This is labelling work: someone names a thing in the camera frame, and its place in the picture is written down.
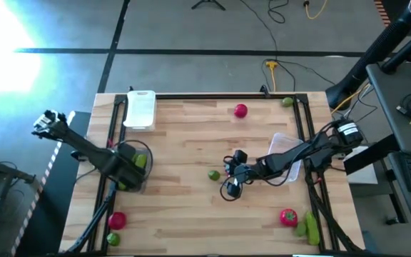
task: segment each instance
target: tripod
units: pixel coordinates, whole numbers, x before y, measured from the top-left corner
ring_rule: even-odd
[[[220,9],[226,11],[226,8],[223,7],[223,6],[222,6],[220,3],[218,3],[216,0],[200,0],[197,4],[193,5],[193,6],[191,7],[191,9],[194,10],[194,9],[196,9],[196,7],[198,7],[200,4],[205,3],[205,2],[214,3],[214,4],[216,4]]]

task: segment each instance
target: table leg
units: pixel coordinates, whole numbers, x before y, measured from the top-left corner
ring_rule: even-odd
[[[369,146],[366,150],[361,153],[349,158],[344,161],[345,170],[347,170],[347,175],[352,174],[355,171],[366,167],[369,164],[372,164],[380,159],[386,157],[389,152],[399,151],[399,145],[397,144],[394,134],[391,134],[384,139],[374,143]]]

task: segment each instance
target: black desk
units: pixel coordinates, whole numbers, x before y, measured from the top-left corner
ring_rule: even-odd
[[[402,64],[398,67],[397,72],[390,75],[381,72],[378,64],[371,64],[366,69],[369,81],[375,88],[393,134],[345,161],[345,168],[347,173],[352,173],[388,156],[392,165],[390,180],[396,179],[398,181],[411,213],[411,192],[407,190],[404,169],[399,162],[400,151],[411,153],[411,125],[409,125],[410,119],[396,110],[402,98],[411,94],[411,64]],[[402,212],[397,215],[405,216],[400,204],[395,204],[395,201],[398,200],[392,199],[392,201],[396,212]]]

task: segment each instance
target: clear plastic container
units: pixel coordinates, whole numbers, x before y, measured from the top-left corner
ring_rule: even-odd
[[[303,141],[298,138],[292,138],[283,133],[275,133],[272,138],[272,143],[270,143],[269,154],[271,153],[285,153],[293,147],[300,145]],[[300,161],[296,161],[291,166],[290,175],[286,180],[286,183],[293,182],[298,178],[300,168]],[[280,183],[286,177],[288,171],[285,171],[282,176],[278,178],[271,179],[273,183]]]

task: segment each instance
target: red apple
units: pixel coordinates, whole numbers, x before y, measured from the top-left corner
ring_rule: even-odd
[[[126,215],[116,211],[108,217],[108,226],[113,230],[120,230],[126,225]]]
[[[247,116],[248,109],[245,104],[238,104],[234,109],[234,115],[238,118]]]

